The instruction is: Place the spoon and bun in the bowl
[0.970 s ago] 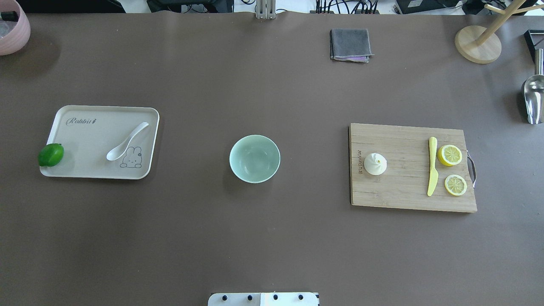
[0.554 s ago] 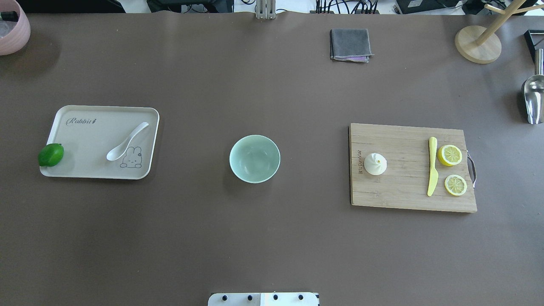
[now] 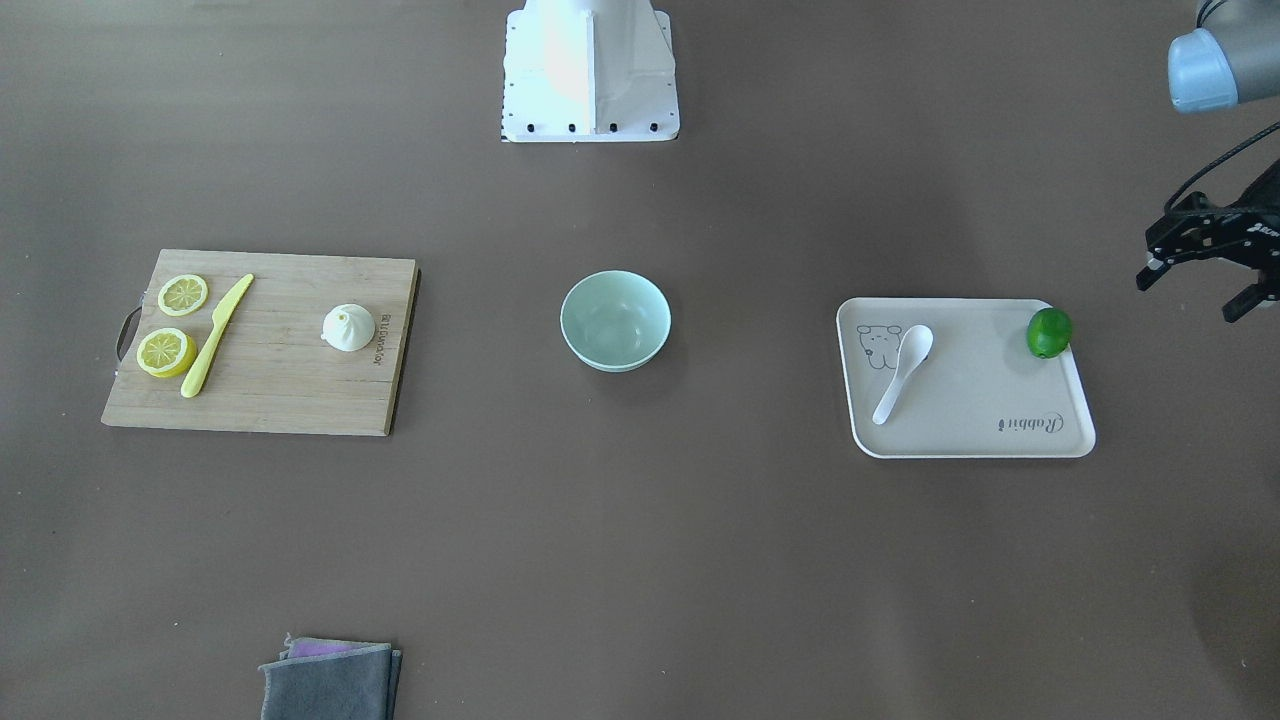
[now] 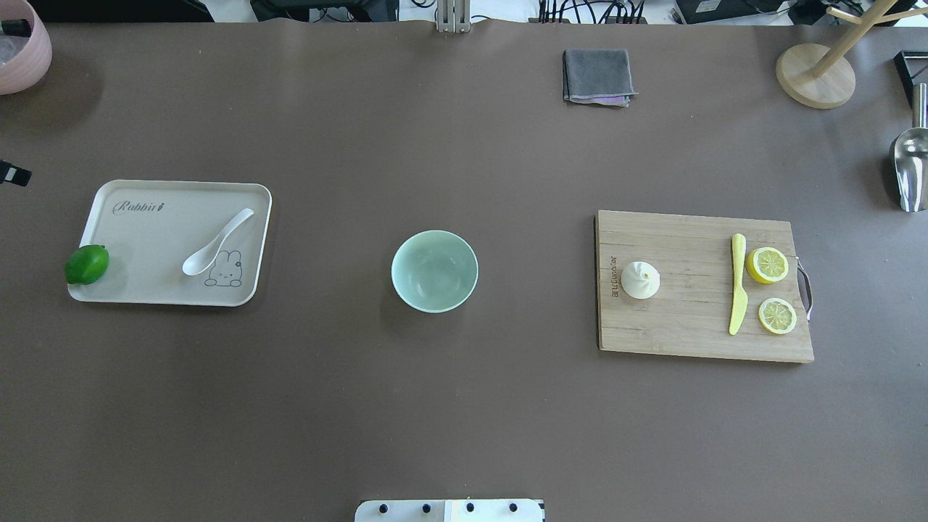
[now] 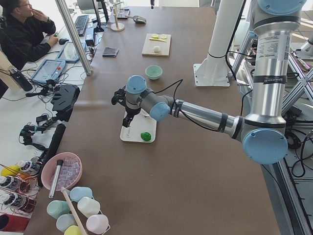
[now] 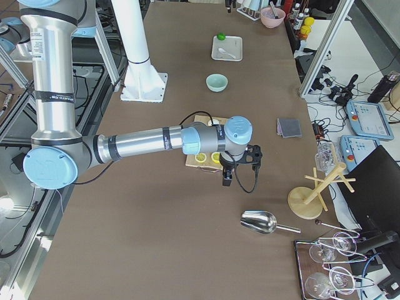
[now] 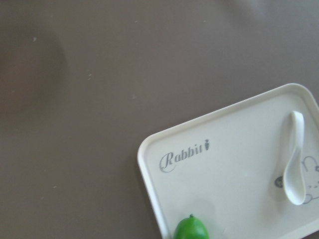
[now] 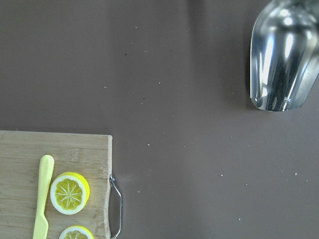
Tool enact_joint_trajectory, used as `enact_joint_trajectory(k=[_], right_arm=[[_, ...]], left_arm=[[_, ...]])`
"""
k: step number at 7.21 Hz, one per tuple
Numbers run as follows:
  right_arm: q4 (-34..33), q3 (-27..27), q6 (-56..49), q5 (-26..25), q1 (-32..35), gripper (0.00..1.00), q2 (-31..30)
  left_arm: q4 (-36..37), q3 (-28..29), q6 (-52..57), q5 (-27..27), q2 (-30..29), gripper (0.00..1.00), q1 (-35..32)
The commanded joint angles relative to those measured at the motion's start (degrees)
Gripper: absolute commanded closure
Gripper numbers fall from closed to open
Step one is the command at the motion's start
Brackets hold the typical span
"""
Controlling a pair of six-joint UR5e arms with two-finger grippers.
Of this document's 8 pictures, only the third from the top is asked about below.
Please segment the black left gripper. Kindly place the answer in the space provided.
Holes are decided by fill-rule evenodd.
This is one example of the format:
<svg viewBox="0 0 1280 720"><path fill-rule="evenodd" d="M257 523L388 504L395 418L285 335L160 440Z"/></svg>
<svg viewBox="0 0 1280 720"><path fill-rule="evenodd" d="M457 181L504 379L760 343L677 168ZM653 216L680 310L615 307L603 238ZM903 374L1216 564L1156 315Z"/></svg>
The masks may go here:
<svg viewBox="0 0 1280 720"><path fill-rule="evenodd" d="M1174 265L1192 260L1222 259L1257 272L1276 272L1277 192L1277 161L1226 206L1212 204L1199 191L1180 191L1146 232L1148 259L1135 275L1137 288L1146 292ZM1235 323L1277 297L1279 281L1260 279L1222 305L1222 319Z"/></svg>

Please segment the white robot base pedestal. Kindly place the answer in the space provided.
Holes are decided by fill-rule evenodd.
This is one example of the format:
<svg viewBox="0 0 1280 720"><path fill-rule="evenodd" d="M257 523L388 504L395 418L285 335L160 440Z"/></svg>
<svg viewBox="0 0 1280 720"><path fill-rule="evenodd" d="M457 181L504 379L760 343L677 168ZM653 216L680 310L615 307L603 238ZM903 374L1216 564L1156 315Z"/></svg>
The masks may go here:
<svg viewBox="0 0 1280 720"><path fill-rule="evenodd" d="M526 1L506 18L503 70L504 142L680 135L671 18L649 1Z"/></svg>

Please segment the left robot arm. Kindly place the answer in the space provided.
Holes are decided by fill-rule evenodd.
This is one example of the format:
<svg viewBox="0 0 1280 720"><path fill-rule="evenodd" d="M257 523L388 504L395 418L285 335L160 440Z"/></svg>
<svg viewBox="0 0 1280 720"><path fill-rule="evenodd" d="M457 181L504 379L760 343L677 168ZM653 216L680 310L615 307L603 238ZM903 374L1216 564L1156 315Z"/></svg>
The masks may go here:
<svg viewBox="0 0 1280 720"><path fill-rule="evenodd" d="M1279 15L1275 1L1202 1L1192 32L1167 51L1167 86L1181 114L1217 111L1277 96ZM1222 260L1257 279L1222 306L1228 323L1279 295L1279 164L1272 161L1233 202L1217 205L1193 187L1253 143L1277 133L1272 123L1184 181L1146 231L1147 263L1135 275L1149 290L1180 264Z"/></svg>

